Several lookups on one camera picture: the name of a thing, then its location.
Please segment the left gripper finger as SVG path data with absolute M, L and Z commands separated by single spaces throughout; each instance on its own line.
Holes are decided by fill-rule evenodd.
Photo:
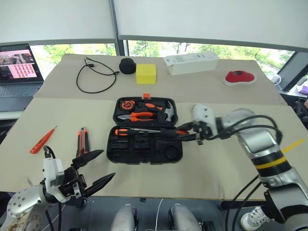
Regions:
M 88 162 L 98 157 L 104 150 L 94 150 L 90 151 L 86 154 L 82 154 L 72 160 L 71 167 L 74 169 L 79 169 L 80 167 L 84 167 Z
M 98 192 L 99 190 L 101 190 L 102 188 L 104 188 L 111 180 L 112 178 L 115 176 L 115 172 L 108 174 L 104 177 L 101 177 L 100 179 L 96 180 L 92 186 L 90 186 L 89 188 L 87 188 L 85 190 L 85 196 L 92 196 L 93 194 L 95 194 L 96 192 Z

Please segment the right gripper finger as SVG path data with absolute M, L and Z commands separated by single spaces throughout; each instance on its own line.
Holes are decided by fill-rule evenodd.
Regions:
M 196 140 L 196 133 L 194 134 L 190 134 L 190 133 L 186 133 L 186 134 L 180 134 L 177 136 L 177 140 L 179 141 L 195 141 Z
M 177 130 L 188 132 L 188 131 L 192 130 L 193 127 L 194 127 L 193 122 L 187 122 L 187 123 L 184 123 L 184 124 L 180 125 L 179 127 L 177 127 Z

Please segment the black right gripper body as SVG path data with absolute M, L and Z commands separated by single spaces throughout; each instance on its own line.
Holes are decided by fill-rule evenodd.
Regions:
M 209 140 L 213 136 L 214 124 L 203 121 L 193 121 L 193 131 L 198 145 L 203 145 L 203 140 Z

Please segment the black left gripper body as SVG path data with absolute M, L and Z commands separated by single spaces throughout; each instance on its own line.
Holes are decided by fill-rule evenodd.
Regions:
M 71 196 L 75 198 L 87 197 L 87 185 L 84 176 L 78 172 L 79 168 L 79 165 L 71 165 L 64 171 L 64 181 L 59 190 L 65 198 L 70 199 Z

